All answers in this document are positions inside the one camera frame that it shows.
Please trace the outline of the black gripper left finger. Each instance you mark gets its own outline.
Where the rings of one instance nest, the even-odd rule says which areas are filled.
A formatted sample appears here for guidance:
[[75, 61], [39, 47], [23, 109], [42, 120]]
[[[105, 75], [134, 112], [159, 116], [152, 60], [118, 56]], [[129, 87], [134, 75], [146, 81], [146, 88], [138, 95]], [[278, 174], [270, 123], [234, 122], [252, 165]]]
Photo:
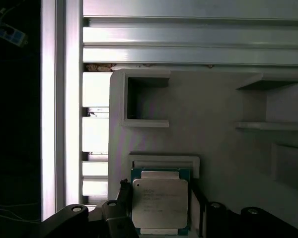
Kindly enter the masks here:
[[120, 181], [114, 200], [93, 210], [80, 204], [68, 205], [41, 223], [42, 238], [137, 238], [130, 217], [133, 188], [127, 179]]

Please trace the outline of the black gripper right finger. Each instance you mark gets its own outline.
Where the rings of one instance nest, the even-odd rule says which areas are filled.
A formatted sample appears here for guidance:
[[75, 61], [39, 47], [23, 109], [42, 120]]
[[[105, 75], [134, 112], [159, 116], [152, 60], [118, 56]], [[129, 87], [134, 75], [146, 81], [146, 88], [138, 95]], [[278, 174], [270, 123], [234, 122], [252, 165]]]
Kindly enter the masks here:
[[298, 238], [298, 229], [273, 214], [245, 207], [235, 213], [191, 186], [191, 230], [199, 238]]

